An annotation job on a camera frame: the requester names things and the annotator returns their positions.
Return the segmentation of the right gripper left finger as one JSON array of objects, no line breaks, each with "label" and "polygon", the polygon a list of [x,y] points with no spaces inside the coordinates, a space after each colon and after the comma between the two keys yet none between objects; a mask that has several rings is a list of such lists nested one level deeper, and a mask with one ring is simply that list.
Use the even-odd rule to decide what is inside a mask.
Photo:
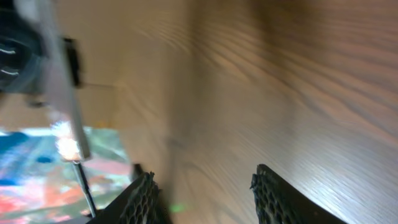
[{"label": "right gripper left finger", "polygon": [[145,172],[88,224],[161,224],[159,187]]}]

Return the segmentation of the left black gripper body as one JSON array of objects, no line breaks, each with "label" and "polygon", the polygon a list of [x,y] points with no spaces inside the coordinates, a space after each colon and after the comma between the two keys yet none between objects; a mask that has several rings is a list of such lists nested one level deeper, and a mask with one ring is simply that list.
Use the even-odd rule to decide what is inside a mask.
[{"label": "left black gripper body", "polygon": [[20,16],[13,0],[1,0],[1,91],[36,91],[42,56],[40,35]]}]

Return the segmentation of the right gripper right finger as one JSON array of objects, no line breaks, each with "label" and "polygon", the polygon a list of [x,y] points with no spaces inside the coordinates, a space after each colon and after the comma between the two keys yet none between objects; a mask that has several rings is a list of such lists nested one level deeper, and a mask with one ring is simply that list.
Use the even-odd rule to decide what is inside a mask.
[{"label": "right gripper right finger", "polygon": [[250,189],[259,224],[345,224],[265,164],[257,165]]}]

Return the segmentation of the bronze Galaxy smartphone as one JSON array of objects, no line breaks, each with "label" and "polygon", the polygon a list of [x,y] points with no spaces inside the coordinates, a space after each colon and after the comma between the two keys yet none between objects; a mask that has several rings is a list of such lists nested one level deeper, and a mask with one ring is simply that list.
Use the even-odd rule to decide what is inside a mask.
[{"label": "bronze Galaxy smartphone", "polygon": [[15,0],[18,14],[35,31],[44,45],[44,97],[50,109],[56,146],[66,161],[84,161],[90,147],[74,87],[67,51],[58,27],[55,3],[51,0]]}]

